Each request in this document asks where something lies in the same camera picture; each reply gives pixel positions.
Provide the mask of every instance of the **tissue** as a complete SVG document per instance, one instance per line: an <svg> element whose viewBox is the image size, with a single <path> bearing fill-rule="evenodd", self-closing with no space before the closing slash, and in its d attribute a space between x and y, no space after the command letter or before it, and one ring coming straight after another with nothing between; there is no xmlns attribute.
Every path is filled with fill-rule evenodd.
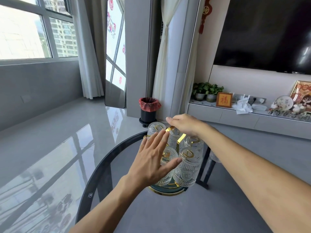
<svg viewBox="0 0 311 233"><path fill-rule="evenodd" d="M232 105L232 108L235 108L236 114L248 114L253 112L247 97L240 99L237 104Z"/></svg>

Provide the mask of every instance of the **framed cartoon picture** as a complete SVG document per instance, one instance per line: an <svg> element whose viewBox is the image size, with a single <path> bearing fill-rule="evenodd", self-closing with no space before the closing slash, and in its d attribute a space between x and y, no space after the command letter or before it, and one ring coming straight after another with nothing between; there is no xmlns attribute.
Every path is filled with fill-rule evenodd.
<svg viewBox="0 0 311 233"><path fill-rule="evenodd" d="M219 92L217 94L216 106L231 108L232 96L233 96L233 94L231 94L231 93Z"/></svg>
<svg viewBox="0 0 311 233"><path fill-rule="evenodd" d="M295 105L304 106L306 111L311 111L311 82L297 81L290 97Z"/></svg>

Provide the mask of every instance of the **hand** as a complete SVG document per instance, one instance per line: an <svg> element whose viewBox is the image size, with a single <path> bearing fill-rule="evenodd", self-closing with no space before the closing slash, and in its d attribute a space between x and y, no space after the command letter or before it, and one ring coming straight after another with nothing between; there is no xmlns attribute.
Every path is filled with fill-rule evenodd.
<svg viewBox="0 0 311 233"><path fill-rule="evenodd" d="M165 132L163 129L159 133L154 133L148 140L147 138L143 139L127 174L134 185L145 188L155 184L181 163L181 158L175 158L161 166L161 156L168 138L169 132Z"/></svg>
<svg viewBox="0 0 311 233"><path fill-rule="evenodd" d="M197 120L189 114L180 114L173 118L166 117L166 121L182 133L190 136L199 136L199 131L202 129L202 126L205 125L204 122Z"/></svg>

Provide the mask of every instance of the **white figurine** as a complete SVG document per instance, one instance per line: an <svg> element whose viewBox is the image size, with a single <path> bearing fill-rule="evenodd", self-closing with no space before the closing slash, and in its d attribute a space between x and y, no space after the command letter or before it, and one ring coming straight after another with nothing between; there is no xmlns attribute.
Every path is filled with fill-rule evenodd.
<svg viewBox="0 0 311 233"><path fill-rule="evenodd" d="M271 105L271 109L277 109L279 106L274 102L272 105Z"/></svg>
<svg viewBox="0 0 311 233"><path fill-rule="evenodd" d="M299 113L300 112L300 107L298 105L294 105L293 112Z"/></svg>

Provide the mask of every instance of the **forearm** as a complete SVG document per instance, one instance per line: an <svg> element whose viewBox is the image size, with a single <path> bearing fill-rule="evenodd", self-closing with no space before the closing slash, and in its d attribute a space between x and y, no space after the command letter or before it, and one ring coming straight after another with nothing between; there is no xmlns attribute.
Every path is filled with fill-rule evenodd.
<svg viewBox="0 0 311 233"><path fill-rule="evenodd" d="M70 233L113 232L140 191L137 183L132 183L131 178L123 176L106 198L81 219Z"/></svg>
<svg viewBox="0 0 311 233"><path fill-rule="evenodd" d="M274 232L311 231L311 186L209 125L203 139Z"/></svg>

